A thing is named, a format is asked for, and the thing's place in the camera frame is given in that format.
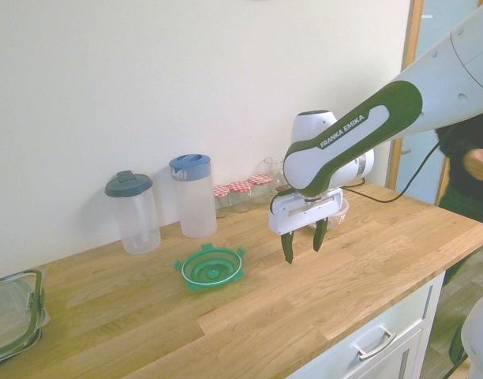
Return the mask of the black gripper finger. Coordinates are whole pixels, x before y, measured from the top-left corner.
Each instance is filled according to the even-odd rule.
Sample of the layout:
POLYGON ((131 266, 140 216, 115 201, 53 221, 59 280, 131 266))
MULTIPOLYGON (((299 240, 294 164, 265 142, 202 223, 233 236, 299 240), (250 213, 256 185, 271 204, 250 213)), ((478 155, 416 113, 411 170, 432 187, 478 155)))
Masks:
POLYGON ((280 238, 281 238, 283 253, 285 256, 285 261, 291 264, 294 259, 294 251, 293 251, 294 232, 291 231, 289 233, 282 234, 280 238))
POLYGON ((313 249, 318 252, 322 246, 328 229, 328 218, 316 221, 316 230, 313 237, 313 249))

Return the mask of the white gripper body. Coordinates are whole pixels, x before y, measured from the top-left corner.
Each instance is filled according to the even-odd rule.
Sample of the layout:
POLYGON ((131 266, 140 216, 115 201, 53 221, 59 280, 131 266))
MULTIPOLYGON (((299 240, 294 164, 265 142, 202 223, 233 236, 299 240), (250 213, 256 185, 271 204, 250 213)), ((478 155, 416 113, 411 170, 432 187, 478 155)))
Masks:
POLYGON ((332 189, 316 201, 298 193, 276 196, 270 205, 269 228, 278 235, 288 234, 336 214, 343 203, 343 190, 332 189))

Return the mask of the bystander hand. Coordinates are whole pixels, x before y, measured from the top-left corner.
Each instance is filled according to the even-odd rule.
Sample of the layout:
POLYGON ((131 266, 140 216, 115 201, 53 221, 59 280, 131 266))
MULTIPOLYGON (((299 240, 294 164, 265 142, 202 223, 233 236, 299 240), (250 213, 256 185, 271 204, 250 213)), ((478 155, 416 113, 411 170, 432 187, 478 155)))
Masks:
POLYGON ((475 179, 483 181, 483 149, 470 150, 463 158, 466 171, 475 179))

